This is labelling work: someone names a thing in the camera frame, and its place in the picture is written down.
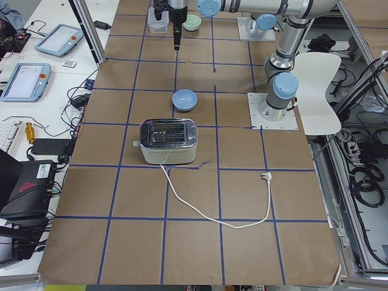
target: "green bowl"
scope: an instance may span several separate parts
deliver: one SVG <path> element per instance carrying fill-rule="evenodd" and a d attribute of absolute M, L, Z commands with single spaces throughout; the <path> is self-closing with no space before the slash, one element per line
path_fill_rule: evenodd
<path fill-rule="evenodd" d="M 195 30 L 199 29 L 201 22 L 202 19 L 199 16 L 189 14 L 187 15 L 186 22 L 183 23 L 183 27 L 190 32 L 194 32 Z"/>

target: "blue bowl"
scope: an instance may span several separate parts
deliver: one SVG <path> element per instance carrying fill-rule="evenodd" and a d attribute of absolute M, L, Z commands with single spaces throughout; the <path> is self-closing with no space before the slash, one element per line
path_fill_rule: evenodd
<path fill-rule="evenodd" d="M 172 96 L 172 104 L 174 104 L 176 109 L 183 112 L 190 111 L 194 108 L 196 101 L 195 93 L 187 89 L 176 91 Z"/>

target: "toaster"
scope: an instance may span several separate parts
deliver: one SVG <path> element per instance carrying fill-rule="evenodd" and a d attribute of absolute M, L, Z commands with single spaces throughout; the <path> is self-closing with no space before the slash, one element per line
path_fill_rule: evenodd
<path fill-rule="evenodd" d="M 191 119 L 148 119 L 140 125 L 139 145 L 149 164 L 176 165 L 194 161 L 198 142 Z"/>

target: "blue joint cap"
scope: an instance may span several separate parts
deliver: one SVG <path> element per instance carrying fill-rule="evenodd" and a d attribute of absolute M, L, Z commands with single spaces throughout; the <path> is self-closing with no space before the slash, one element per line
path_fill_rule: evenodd
<path fill-rule="evenodd" d="M 299 87 L 299 82 L 293 74 L 283 72 L 275 77 L 272 87 L 273 91 L 280 99 L 288 100 L 295 96 Z"/>
<path fill-rule="evenodd" d="M 272 14 L 263 14 L 256 19 L 256 26 L 260 30 L 273 29 L 276 23 L 276 17 Z"/>
<path fill-rule="evenodd" d="M 221 0 L 196 0 L 196 8 L 202 16 L 211 18 L 221 9 Z"/>

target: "white desk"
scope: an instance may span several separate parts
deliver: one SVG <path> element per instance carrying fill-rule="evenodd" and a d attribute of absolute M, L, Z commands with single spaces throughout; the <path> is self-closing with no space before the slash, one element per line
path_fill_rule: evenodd
<path fill-rule="evenodd" d="M 93 20 L 112 24 L 119 0 L 86 0 L 86 2 Z M 41 20 L 47 23 L 41 30 L 43 33 L 49 33 L 60 23 L 79 27 L 70 4 L 67 1 L 61 0 L 42 0 L 35 12 L 31 15 L 31 18 L 27 21 L 26 26 L 35 20 Z M 37 31 L 41 26 L 41 22 L 36 22 L 30 29 Z M 97 29 L 97 33 L 102 46 L 105 47 L 109 30 Z M 89 74 L 97 68 L 85 38 L 82 38 L 77 46 L 63 58 L 36 51 L 34 46 L 42 38 L 42 36 L 32 33 L 31 38 L 21 53 L 14 53 L 11 57 L 3 59 L 0 62 L 0 70 L 12 69 L 19 62 L 47 62 L 51 65 L 53 72 L 67 74 Z M 62 64 L 67 59 L 76 62 L 76 67 L 63 67 Z"/>
<path fill-rule="evenodd" d="M 93 20 L 103 21 L 112 24 L 119 0 L 86 0 L 90 14 Z M 38 8 L 27 21 L 29 25 L 34 20 L 42 20 L 47 23 L 47 26 L 42 29 L 42 32 L 51 31 L 57 24 L 64 23 L 79 27 L 76 18 L 67 1 L 60 0 L 42 0 Z M 40 28 L 40 23 L 37 22 L 32 30 Z M 101 39 L 103 47 L 105 47 L 109 31 L 98 30 L 98 35 Z M 31 116 L 44 126 L 49 125 L 46 130 L 52 135 L 63 132 L 67 125 L 60 118 L 64 106 L 67 104 L 67 91 L 72 87 L 79 86 L 80 83 L 88 77 L 91 72 L 97 69 L 96 63 L 90 53 L 89 47 L 85 39 L 64 58 L 57 58 L 47 54 L 37 52 L 34 49 L 35 44 L 41 39 L 39 35 L 33 34 L 27 45 L 21 53 L 14 53 L 10 58 L 3 59 L 0 62 L 0 81 L 7 81 L 11 75 L 15 65 L 18 62 L 47 62 L 52 66 L 52 74 L 50 76 L 47 87 L 44 90 L 42 97 L 37 102 L 0 102 L 0 120 L 9 116 Z M 65 59 L 77 62 L 77 66 L 73 69 L 62 67 Z M 77 91 L 77 95 L 83 94 L 85 89 Z M 73 108 L 67 111 L 70 117 L 76 116 L 79 112 Z M 27 122 L 32 122 L 31 119 L 24 119 Z M 34 126 L 35 135 L 37 138 L 49 138 L 43 129 Z M 70 133 L 66 132 L 57 138 L 69 138 Z M 13 156 L 19 161 L 26 161 L 26 151 L 30 147 L 27 140 L 17 144 Z M 56 161 L 54 156 L 39 156 L 39 159 L 50 158 Z M 64 171 L 56 175 L 56 180 L 61 183 L 64 178 Z M 49 210 L 55 212 L 58 205 L 59 197 L 54 197 L 50 200 Z M 45 239 L 48 233 L 43 234 L 42 239 Z M 16 264 L 0 269 L 0 276 L 10 275 L 26 275 L 36 273 L 41 262 L 43 252 L 34 253 L 28 260 L 23 260 Z"/>

